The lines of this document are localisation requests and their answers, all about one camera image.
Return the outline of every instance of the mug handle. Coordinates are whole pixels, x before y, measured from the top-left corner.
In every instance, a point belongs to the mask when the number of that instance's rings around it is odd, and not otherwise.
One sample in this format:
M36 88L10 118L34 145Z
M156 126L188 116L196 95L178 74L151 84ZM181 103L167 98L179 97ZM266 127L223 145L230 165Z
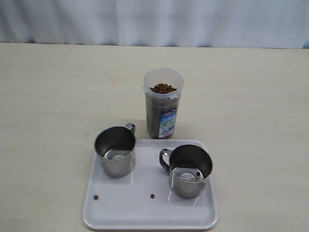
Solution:
M170 168L169 168L169 165L165 163L165 161L163 160L163 155L170 157L171 154L172 154L171 150L164 148L160 151L160 155L159 155L160 164L168 173L169 173Z
M125 127L132 131L133 134L135 134L135 125L133 123L129 122L125 125Z

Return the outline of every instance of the plastic container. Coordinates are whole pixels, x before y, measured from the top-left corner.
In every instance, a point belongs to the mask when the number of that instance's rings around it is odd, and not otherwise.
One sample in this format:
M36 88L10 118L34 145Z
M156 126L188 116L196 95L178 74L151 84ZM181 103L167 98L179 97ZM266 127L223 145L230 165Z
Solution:
M157 84L172 85L176 91L159 94L151 91L150 87ZM170 138L175 129L177 111L183 91L183 78L170 68L154 69L144 76L146 101L147 131L153 139Z

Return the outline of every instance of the beige table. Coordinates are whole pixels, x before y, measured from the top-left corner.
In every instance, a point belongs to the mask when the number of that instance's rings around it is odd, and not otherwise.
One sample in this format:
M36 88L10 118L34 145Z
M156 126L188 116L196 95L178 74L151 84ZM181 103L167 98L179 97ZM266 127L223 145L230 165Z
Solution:
M84 232L93 141L134 122L144 74L185 77L174 138L209 149L218 232L309 227L309 50L0 44L0 231Z

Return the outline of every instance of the white curtain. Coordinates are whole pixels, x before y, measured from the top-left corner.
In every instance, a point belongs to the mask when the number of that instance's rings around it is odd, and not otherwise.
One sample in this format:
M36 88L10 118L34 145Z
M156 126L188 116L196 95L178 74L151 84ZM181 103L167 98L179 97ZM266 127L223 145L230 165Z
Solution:
M309 47L309 0L0 0L0 42Z

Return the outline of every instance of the mug rim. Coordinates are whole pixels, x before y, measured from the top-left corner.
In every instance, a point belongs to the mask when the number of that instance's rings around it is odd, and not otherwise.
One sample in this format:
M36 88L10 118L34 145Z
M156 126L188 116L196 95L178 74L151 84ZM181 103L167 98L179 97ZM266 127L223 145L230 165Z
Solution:
M112 128L119 128L119 127L122 127L122 128L125 128L125 129L129 130L129 131L133 134L133 136L134 136L134 145L133 145L133 149L132 149L126 156L123 156L123 157L120 158L120 159L115 159L115 160L114 160L114 159L107 159L107 158L104 158L104 156L102 156L101 154L99 154L99 153L97 152L97 150L96 150L96 142L97 142L97 140L98 140L98 137L99 137L102 133L104 133L105 131L108 131L108 130L110 130L110 129L112 129ZM122 160L122 159L124 159L125 157L129 156L129 155L132 153L132 151L135 149L135 145L136 145L136 137L135 137L135 134L134 134L129 128L127 128L127 127L125 127L125 126L111 126L111 127L105 128L104 130L102 130L102 131L96 136L96 139L95 139L95 141L94 141L94 149L95 149L96 154L97 154L100 158L102 158L102 159L104 159L104 160L108 160L108 161L110 161L110 162L117 161L117 160Z
M208 174L207 177L205 177L204 179L202 179L202 180L200 180L200 181L190 182L190 181L182 180L182 179L180 179L180 177L178 177L178 176L174 173L174 170L170 167L170 157L172 156L173 152L174 152L178 147L186 146L186 145L193 145L193 146L197 146L197 147L199 147L199 148L202 148L202 150L203 150L204 152L206 152L206 154L209 156L209 158L210 158L210 160L211 160L211 171L209 172L209 174ZM195 184L195 183L198 184L198 183L201 183L201 182L204 182L205 180L207 180L207 179L210 177L210 175L211 175L211 173L212 173L212 171L213 171L213 162L212 162L212 158L211 158L211 156L208 154L208 152L207 152L203 147L198 146L198 145L195 145L195 144L182 144L182 145L180 145L180 146L178 146L178 147L176 147L174 150L172 150L172 153L171 153L171 155L170 155L170 157L169 157L169 168L170 168L171 172L173 173L173 175L175 175L180 181L183 181L183 182L189 183L189 184Z

